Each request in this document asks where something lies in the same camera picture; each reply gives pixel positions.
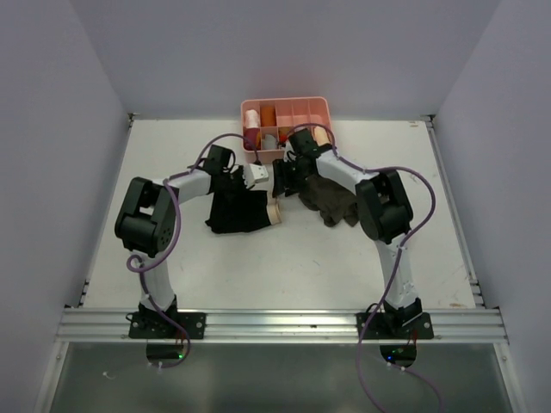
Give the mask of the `black underwear beige waistband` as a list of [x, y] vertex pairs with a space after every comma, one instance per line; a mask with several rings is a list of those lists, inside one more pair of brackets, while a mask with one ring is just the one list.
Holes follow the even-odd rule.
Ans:
[[216, 192], [205, 224], [215, 234], [249, 233], [282, 222], [280, 209], [265, 190]]

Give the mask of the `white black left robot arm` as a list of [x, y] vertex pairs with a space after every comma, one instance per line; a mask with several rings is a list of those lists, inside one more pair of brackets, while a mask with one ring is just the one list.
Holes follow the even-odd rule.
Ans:
[[154, 311], [148, 326], [159, 337], [173, 336], [179, 326], [178, 315], [169, 310], [176, 305], [176, 294], [167, 260], [182, 230], [181, 205], [218, 187], [243, 187], [243, 172], [232, 170], [234, 162], [232, 150], [213, 145], [180, 174], [157, 182], [134, 177], [128, 184], [115, 220], [115, 236], [130, 252], [127, 269], [139, 276], [140, 305]]

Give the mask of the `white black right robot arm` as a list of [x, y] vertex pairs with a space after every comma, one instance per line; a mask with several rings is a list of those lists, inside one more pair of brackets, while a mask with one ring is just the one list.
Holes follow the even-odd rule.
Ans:
[[359, 223], [375, 242], [385, 283], [383, 311], [376, 316], [390, 336], [410, 332], [423, 308], [404, 245], [413, 210], [399, 172], [354, 166], [335, 154], [332, 144], [319, 145], [306, 128], [289, 131], [285, 158], [273, 162], [273, 171], [275, 197], [298, 193], [309, 178], [325, 178], [355, 196]]

